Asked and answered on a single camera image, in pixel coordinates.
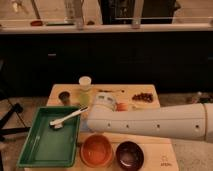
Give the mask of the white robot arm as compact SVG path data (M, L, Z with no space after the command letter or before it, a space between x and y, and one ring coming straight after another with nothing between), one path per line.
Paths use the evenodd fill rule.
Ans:
M110 93L97 93L86 119L94 132L111 132L213 143L213 104L197 103L116 111Z

